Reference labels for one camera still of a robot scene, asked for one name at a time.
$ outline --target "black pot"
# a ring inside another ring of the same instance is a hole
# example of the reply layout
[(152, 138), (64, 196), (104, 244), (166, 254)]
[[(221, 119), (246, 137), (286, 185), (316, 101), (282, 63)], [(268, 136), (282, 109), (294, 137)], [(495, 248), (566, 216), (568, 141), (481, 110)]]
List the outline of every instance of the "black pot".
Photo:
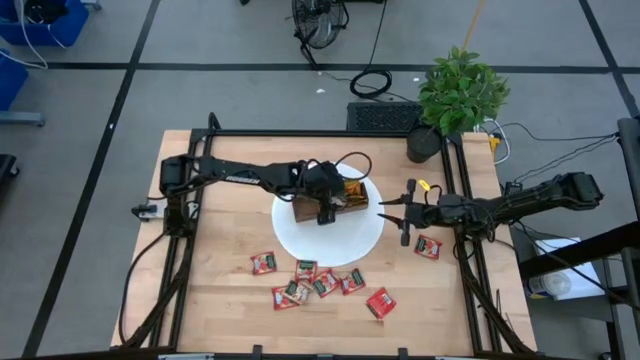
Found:
[(437, 154), (442, 146), (442, 136), (438, 129), (418, 125), (407, 134), (407, 157), (414, 163), (423, 163)]

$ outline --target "yellow object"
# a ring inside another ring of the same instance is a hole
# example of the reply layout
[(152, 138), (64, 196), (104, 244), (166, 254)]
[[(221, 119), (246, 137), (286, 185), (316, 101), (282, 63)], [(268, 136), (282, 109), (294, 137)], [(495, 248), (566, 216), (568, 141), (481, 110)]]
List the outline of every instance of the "yellow object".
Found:
[(480, 16), (480, 12), (484, 8), (485, 0), (478, 0), (478, 5), (476, 6), (476, 11), (473, 14), (473, 20), (471, 20), (471, 26), (469, 26), (469, 30), (467, 30), (467, 37), (464, 39), (464, 44), (462, 45), (462, 51), (467, 50), (467, 45), (469, 44), (469, 40), (471, 39), (471, 34), (473, 33), (473, 29), (476, 27), (476, 21), (478, 21), (478, 16)]
[(424, 191), (429, 191), (429, 190), (431, 190), (431, 186), (429, 186), (429, 184), (427, 184), (427, 182), (426, 182), (426, 181), (424, 181), (424, 180), (422, 180), (422, 179), (420, 179), (420, 180), (418, 181), (418, 184), (420, 184), (420, 186), (422, 186), (422, 188), (424, 189)]
[(500, 145), (501, 142), (502, 140), (500, 138), (495, 137), (493, 135), (489, 136), (489, 146), (491, 147), (491, 153), (493, 154), (494, 160), (496, 158), (496, 149), (498, 148), (498, 145)]

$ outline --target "wooden table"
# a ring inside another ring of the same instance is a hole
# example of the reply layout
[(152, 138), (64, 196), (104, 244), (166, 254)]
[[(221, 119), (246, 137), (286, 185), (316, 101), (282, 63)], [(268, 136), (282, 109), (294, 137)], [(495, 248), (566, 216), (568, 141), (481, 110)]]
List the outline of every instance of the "wooden table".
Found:
[[(189, 134), (165, 132), (150, 196), (159, 195), (160, 161), (185, 153)], [(474, 197), (500, 195), (487, 136), (466, 134), (464, 144)], [(335, 161), (356, 150), (373, 159), (370, 177), (383, 199), (404, 193), (409, 178), (444, 187), (441, 156), (434, 156), (425, 164), (411, 163), (405, 155), (405, 140), (398, 138), (220, 136), (214, 138), (212, 154), (222, 159), (268, 164), (308, 158)], [(458, 180), (456, 188), (461, 192), (453, 148), (450, 152)], [(366, 167), (364, 160), (356, 157), (346, 163), (358, 169)], [(418, 187), (416, 198), (421, 196)], [(432, 227), (419, 232), (444, 243), (440, 259), (432, 261), (413, 253), (418, 231), (412, 231), (410, 247), (401, 247), (400, 231), (387, 222), (378, 244), (366, 257), (334, 269), (341, 274), (357, 266), (367, 282), (365, 289), (349, 296), (336, 291), (324, 299), (314, 294), (304, 306), (274, 311), (270, 289), (287, 284), (293, 277), (296, 259), (282, 248), (273, 232), (272, 202), (273, 195), (252, 186), (217, 183), (206, 188), (179, 351), (249, 353), (254, 344), (261, 344), (265, 353), (394, 355), (399, 347), (406, 347), (411, 355), (473, 354), (462, 280), (452, 253), (452, 230)], [(403, 208), (386, 206), (385, 212), (402, 217)], [(143, 223), (135, 254), (161, 231), (160, 221)], [(506, 227), (498, 229), (497, 238), (511, 242)], [(168, 241), (161, 242), (149, 251), (134, 272), (125, 311), (127, 336), (156, 301), (167, 244)], [(484, 242), (483, 246), (491, 287), (493, 291), (500, 289), (503, 314), (508, 314), (524, 343), (535, 349), (513, 250), (497, 242)], [(249, 257), (270, 250), (275, 251), (278, 272), (253, 276)], [(378, 322), (364, 302), (382, 286), (398, 305), (384, 322)], [(165, 324), (170, 323), (172, 313), (170, 305)], [(484, 348), (489, 349), (482, 310), (478, 310), (478, 319)], [(167, 343), (169, 326), (163, 330), (160, 344)], [(118, 343), (114, 336), (113, 344)]]

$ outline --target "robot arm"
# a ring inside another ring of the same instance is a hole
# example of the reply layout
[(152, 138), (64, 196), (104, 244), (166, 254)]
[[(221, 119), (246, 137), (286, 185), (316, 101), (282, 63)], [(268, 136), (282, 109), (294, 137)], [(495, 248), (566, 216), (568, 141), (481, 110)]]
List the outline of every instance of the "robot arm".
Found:
[[(197, 175), (189, 178), (190, 169)], [(181, 195), (218, 181), (258, 186), (284, 201), (295, 197), (316, 200), (320, 204), (319, 225), (335, 222), (336, 210), (346, 205), (344, 178), (329, 161), (300, 160), (260, 166), (212, 156), (180, 155), (163, 160), (160, 168), (160, 192), (167, 198), (167, 227), (178, 229), (186, 223), (187, 209)]]
[(409, 246), (410, 225), (417, 229), (461, 226), (466, 234), (479, 237), (486, 234), (487, 226), (495, 228), (499, 224), (508, 224), (523, 216), (557, 207), (589, 210), (598, 206), (603, 198), (593, 176), (582, 172), (558, 175), (532, 188), (494, 199), (468, 199), (446, 194), (440, 196), (437, 205), (413, 202), (415, 188), (416, 181), (409, 179), (407, 194), (381, 203), (406, 206), (404, 219), (379, 214), (402, 230), (402, 246)]

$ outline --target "white plate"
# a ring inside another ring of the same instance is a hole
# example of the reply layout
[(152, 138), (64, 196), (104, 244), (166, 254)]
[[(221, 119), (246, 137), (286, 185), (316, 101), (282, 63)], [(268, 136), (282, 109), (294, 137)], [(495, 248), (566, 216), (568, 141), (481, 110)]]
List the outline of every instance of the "white plate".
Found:
[[(357, 178), (363, 174), (344, 164), (337, 166), (340, 174)], [(300, 260), (315, 260), (318, 266), (341, 266), (363, 258), (376, 246), (384, 219), (384, 206), (376, 186), (362, 180), (367, 187), (369, 206), (360, 211), (336, 214), (336, 222), (319, 226), (316, 220), (296, 223), (291, 203), (275, 198), (271, 208), (273, 229), (282, 246)]]

